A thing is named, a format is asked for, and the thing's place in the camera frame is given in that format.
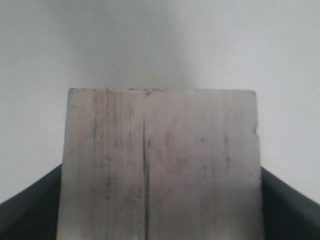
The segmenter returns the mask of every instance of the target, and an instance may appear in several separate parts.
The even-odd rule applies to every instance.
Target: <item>wood grain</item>
[[[263,239],[250,91],[71,89],[58,240]]]

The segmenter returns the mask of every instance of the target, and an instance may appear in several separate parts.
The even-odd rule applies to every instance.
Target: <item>wood surface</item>
[[[58,240],[261,240],[256,96],[71,89]]]

